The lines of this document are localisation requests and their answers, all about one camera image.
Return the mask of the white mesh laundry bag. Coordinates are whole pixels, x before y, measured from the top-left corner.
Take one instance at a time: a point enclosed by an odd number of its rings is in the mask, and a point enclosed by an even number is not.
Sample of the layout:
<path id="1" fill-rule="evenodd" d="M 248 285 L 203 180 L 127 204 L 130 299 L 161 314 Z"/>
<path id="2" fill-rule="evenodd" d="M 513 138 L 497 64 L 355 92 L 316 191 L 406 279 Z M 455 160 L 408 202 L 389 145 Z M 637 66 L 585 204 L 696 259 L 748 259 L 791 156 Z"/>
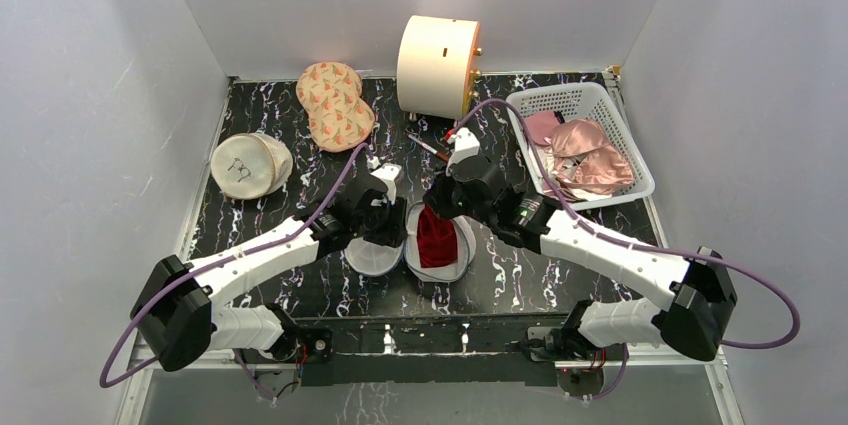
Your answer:
<path id="1" fill-rule="evenodd" d="M 423 282 L 451 283 L 462 278 L 476 254 L 474 231 L 465 218 L 451 219 L 458 237 L 458 260 L 443 268 L 423 269 L 416 244 L 416 229 L 424 205 L 422 202 L 412 205 L 406 220 L 407 237 L 400 247 L 378 246 L 361 238 L 352 240 L 343 252 L 343 257 L 350 267 L 367 277 L 378 277 L 392 271 L 400 262 L 405 262 L 412 273 Z"/>

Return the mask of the red bra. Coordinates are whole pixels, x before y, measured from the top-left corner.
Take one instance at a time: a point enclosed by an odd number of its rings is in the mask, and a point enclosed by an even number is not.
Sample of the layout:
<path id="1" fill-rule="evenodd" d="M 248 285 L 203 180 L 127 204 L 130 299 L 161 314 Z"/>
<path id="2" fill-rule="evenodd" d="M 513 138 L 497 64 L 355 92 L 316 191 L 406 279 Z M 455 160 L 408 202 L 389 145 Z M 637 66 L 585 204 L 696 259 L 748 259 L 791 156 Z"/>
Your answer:
<path id="1" fill-rule="evenodd" d="M 451 220 L 438 217 L 424 205 L 418 218 L 416 244 L 423 269 L 443 268 L 459 258 L 458 237 Z"/>

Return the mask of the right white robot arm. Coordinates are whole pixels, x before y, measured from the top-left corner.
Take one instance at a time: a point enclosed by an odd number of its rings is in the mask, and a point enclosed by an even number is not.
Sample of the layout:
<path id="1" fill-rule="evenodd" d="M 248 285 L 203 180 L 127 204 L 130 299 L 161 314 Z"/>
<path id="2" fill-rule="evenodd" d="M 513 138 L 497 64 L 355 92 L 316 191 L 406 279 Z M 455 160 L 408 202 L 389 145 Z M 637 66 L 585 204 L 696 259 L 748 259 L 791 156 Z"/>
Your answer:
<path id="1" fill-rule="evenodd" d="M 541 359 L 587 359 L 626 343 L 664 344 L 699 361 L 717 355 L 737 298 L 729 274 L 713 264 L 714 253 L 676 258 L 615 237 L 552 197 L 511 185 L 481 156 L 440 172 L 423 201 L 442 219 L 471 218 L 508 245 L 564 259 L 639 294 L 615 303 L 578 302 L 559 330 L 526 339 L 525 348 Z"/>

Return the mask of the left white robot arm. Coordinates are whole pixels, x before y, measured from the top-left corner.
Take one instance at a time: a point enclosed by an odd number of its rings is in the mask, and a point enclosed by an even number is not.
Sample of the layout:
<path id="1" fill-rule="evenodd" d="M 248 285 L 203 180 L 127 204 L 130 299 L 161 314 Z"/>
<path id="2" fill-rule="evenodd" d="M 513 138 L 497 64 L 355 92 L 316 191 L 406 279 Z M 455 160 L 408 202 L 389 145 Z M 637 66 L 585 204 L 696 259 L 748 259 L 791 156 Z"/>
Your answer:
<path id="1" fill-rule="evenodd" d="M 183 262 L 156 263 L 130 318 L 154 362 L 181 370 L 215 350 L 256 350 L 286 361 L 298 349 L 315 353 L 317 329 L 297 325 L 279 305 L 233 307 L 254 287 L 337 252 L 346 259 L 365 248 L 399 249 L 406 200 L 397 192 L 401 169 L 386 164 L 332 189 L 322 202 L 239 246 Z"/>

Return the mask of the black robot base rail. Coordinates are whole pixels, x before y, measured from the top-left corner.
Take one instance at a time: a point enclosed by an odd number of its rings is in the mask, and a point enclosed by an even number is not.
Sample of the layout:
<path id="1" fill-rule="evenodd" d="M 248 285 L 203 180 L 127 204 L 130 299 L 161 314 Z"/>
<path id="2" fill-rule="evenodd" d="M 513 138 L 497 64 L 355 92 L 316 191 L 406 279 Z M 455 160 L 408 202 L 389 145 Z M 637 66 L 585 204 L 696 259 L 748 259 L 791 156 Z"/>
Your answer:
<path id="1" fill-rule="evenodd" d="M 619 345 L 601 352 L 554 352 L 566 317 L 472 314 L 300 319 L 301 336 L 280 358 L 244 350 L 260 371 L 291 369 L 306 387 L 364 382 L 519 382 L 554 387 L 568 369 L 587 369 L 582 385 L 597 388 L 620 363 Z"/>

